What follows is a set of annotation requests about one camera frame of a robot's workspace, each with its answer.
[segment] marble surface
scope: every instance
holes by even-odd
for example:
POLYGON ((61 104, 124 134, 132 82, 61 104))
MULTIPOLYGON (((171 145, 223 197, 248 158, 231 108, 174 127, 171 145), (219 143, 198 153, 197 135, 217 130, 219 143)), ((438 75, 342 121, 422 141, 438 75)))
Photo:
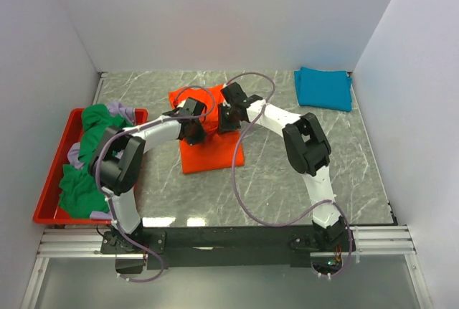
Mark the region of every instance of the marble surface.
MULTIPOLYGON (((170 109, 168 91, 186 85, 211 87, 238 71, 109 72, 99 103, 119 100, 148 109, 148 119, 170 109)), ((352 224, 392 223, 390 207, 371 147, 353 96, 352 112, 298 106, 293 72, 263 72, 275 79, 273 105, 290 112, 317 115, 331 144, 331 181, 336 201, 352 224)), ((266 97, 270 83, 253 75, 238 80, 248 94, 266 97)), ((256 126, 243 142, 245 166, 237 169, 242 198, 255 216, 286 222, 310 206, 300 175, 290 166, 281 137, 256 126)), ((136 203, 146 226, 254 225, 239 207, 230 169, 183 175, 178 141, 155 148, 144 156, 136 203)), ((311 223, 305 217, 299 224, 311 223)))

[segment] lavender cloth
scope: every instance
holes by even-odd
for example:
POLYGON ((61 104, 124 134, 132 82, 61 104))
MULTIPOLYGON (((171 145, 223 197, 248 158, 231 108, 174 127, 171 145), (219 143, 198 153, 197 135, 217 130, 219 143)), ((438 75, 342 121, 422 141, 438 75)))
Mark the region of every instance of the lavender cloth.
POLYGON ((73 144, 67 153, 69 163, 79 171, 85 164, 78 159, 78 155, 80 155, 80 142, 73 144))
POLYGON ((93 211, 91 212, 91 215, 89 216, 91 219, 112 219, 112 214, 108 212, 107 214, 105 212, 101 211, 93 211))
MULTIPOLYGON (((129 123, 132 125, 136 124, 136 110, 132 107, 126 107, 119 101, 112 101, 111 103, 107 104, 108 112, 112 117, 119 114, 123 118, 125 118, 129 123)), ((69 163, 77 170, 80 170, 85 165, 83 162, 78 160, 78 156, 80 155, 80 142, 75 143, 70 148, 69 152, 67 153, 67 160, 69 163)), ((123 155, 121 151, 116 155, 116 157, 120 158, 123 155)))
POLYGON ((132 107, 125 107, 119 101, 112 101, 107 105, 108 112, 112 117, 119 114, 132 125, 136 124, 136 112, 132 107))

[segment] blue cloth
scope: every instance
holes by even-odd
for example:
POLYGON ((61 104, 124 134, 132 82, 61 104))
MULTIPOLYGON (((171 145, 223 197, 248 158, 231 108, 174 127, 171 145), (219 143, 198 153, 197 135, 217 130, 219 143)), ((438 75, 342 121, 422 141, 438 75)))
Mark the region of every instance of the blue cloth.
POLYGON ((298 103, 300 106, 350 112, 351 81, 346 71, 319 71, 302 67, 295 71, 298 103))

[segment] white backdrop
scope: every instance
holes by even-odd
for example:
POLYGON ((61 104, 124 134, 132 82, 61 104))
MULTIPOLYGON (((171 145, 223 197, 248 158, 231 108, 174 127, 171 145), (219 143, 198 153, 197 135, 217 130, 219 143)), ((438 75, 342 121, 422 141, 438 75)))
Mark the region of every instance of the white backdrop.
POLYGON ((97 73, 57 0, 0 0, 0 16, 0 307, 19 308, 43 230, 35 206, 97 73))
POLYGON ((61 0, 98 70, 353 70, 390 0, 61 0))
POLYGON ((459 308, 459 0, 392 0, 354 72, 387 194, 436 308, 459 308))

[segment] green towel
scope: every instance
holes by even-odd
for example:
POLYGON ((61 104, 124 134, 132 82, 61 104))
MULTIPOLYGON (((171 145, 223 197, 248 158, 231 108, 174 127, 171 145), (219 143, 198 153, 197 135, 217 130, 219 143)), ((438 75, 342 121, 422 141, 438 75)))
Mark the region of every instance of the green towel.
POLYGON ((89 218, 93 211, 108 212, 108 205, 96 185, 94 178, 87 172, 93 153, 108 126, 125 128, 132 126, 121 115, 112 117, 107 106, 99 104, 86 108, 81 116, 84 134, 80 143, 78 159, 85 166, 81 170, 70 164, 63 166, 64 176, 59 183, 62 190, 59 206, 72 218, 89 218))

